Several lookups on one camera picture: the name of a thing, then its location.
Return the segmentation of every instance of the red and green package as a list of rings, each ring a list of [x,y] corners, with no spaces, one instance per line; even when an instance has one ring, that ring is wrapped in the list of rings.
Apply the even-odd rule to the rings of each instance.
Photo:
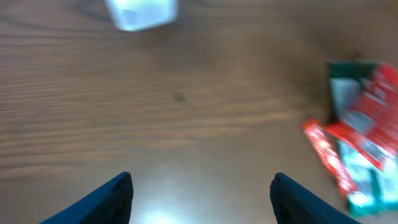
[[[318,121],[309,119],[303,124],[303,128],[304,133],[318,153],[322,164],[336,178],[340,193],[347,196],[349,193],[355,192],[357,190],[355,183],[349,176],[333,145],[330,144],[330,141],[325,136]]]
[[[397,114],[398,73],[381,64],[357,102],[325,129],[382,169],[385,158],[394,157],[398,148]]]

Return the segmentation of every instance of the plastic packaging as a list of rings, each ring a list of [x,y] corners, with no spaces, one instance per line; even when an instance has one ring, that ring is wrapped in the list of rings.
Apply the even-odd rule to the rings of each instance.
[[[397,159],[386,159],[383,172],[377,173],[381,189],[381,200],[384,203],[398,200],[398,165]]]
[[[114,25],[125,31],[139,31],[172,22],[177,17],[177,0],[106,0]]]
[[[381,64],[357,102],[339,114],[325,129],[355,148],[378,169],[398,148],[398,72]]]
[[[335,152],[334,147],[323,133],[318,122],[311,119],[303,124],[304,133],[307,135],[312,146],[318,153],[323,165],[335,177],[341,194],[348,195],[358,191],[353,180],[349,176],[349,172],[343,165],[340,157]]]

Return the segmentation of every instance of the wooden table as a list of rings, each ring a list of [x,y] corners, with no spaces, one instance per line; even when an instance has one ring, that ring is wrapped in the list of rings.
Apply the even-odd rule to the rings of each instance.
[[[343,208],[300,121],[327,106],[326,59],[396,62],[391,6],[181,1],[175,23],[130,33],[99,0],[0,2],[2,223],[37,223],[122,171],[134,223],[275,223],[278,171]]]

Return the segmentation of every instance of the wood grain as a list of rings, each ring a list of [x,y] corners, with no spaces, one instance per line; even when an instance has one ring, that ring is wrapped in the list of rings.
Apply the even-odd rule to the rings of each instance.
[[[1,1],[0,189],[10,193],[0,196],[0,217],[39,222],[110,179],[107,170],[134,169],[150,186],[162,176],[150,167],[175,157],[198,156],[215,170],[209,154],[244,157],[233,139],[326,106],[326,59],[360,49],[396,62],[391,4],[181,1],[175,23],[130,33],[114,28],[103,1]],[[41,208],[28,212],[37,198],[26,191],[47,193]],[[74,197],[60,196],[67,192]],[[50,197],[57,202],[44,205]],[[136,208],[148,210],[152,196],[142,197]],[[10,214],[16,207],[27,215]]]

